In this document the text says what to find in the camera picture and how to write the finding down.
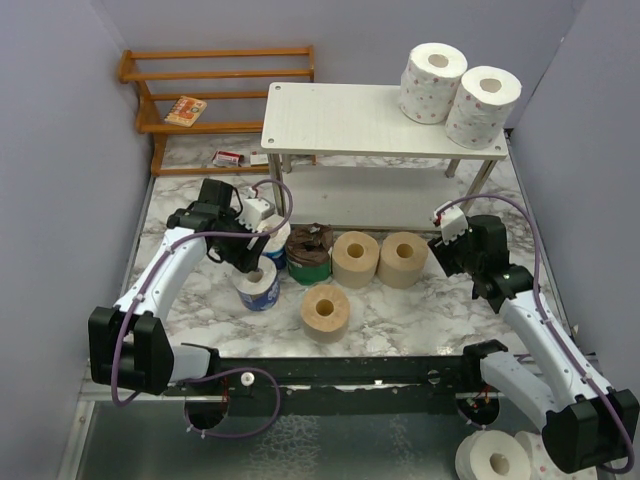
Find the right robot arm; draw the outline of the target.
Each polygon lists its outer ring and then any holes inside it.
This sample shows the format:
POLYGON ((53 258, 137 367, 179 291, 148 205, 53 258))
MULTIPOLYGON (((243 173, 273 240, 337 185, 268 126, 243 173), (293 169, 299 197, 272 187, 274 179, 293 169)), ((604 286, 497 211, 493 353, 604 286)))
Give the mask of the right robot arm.
POLYGON ((469 275, 473 298, 487 301, 541 371, 531 373, 492 340, 465 347, 461 383, 472 391, 490 385, 504 394, 535 425, 551 460, 565 473, 631 459, 638 400, 594 368, 535 290, 533 275, 511 262, 501 219, 468 217, 454 207, 434 223, 440 234, 429 248, 445 275, 469 275))

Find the blue roll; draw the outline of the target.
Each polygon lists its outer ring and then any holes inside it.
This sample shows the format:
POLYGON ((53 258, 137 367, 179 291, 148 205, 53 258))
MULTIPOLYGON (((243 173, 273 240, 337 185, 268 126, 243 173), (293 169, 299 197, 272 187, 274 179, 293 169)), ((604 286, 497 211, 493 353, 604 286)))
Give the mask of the blue roll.
POLYGON ((251 311, 265 311, 272 308, 280 295, 280 282, 275 263, 261 256, 256 270, 242 273, 234 269, 232 283, 242 304, 251 311))
MULTIPOLYGON (((273 230, 283 221, 283 217, 272 215, 259 224, 258 230, 261 232, 273 230)), ((270 234, 269 241, 262 252, 263 256, 270 258, 274 262, 278 270, 283 270, 286 267, 285 245, 290 233, 290 223, 285 222, 281 228, 270 234)))

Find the blue roll front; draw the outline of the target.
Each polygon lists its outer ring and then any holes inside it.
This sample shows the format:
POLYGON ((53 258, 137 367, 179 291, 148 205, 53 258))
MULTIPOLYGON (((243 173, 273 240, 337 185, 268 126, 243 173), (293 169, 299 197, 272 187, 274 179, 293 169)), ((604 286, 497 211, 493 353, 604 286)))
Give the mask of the blue roll front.
POLYGON ((242 273, 234 269, 232 283, 242 304, 251 311, 265 311, 272 308, 280 295, 280 282, 275 263, 261 256, 256 270, 242 273))

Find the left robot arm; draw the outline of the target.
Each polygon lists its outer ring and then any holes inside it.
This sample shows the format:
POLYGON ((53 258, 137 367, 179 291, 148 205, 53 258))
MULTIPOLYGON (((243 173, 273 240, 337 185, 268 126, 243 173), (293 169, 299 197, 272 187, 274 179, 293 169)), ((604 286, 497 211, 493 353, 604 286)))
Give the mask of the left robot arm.
POLYGON ((206 257, 242 273, 258 267, 268 242, 259 224, 274 212, 255 190, 243 197, 229 183, 206 179, 187 207, 171 214, 161 244, 134 285, 88 320, 90 371, 97 384, 159 395, 185 381, 206 395, 220 385, 216 350, 174 346, 164 323, 188 276, 206 257))

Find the white dotted roll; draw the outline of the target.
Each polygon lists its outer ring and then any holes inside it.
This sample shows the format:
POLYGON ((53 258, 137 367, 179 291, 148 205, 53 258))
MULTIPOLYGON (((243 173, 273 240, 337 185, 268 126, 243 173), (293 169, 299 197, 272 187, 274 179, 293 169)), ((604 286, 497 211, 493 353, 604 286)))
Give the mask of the white dotted roll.
POLYGON ((445 121, 467 69, 465 55, 453 46, 437 42, 417 45, 401 75, 401 111, 421 124, 445 121))
POLYGON ((461 77, 445 122, 447 137, 471 150, 489 148, 502 133, 522 84, 509 71, 477 66, 461 77))

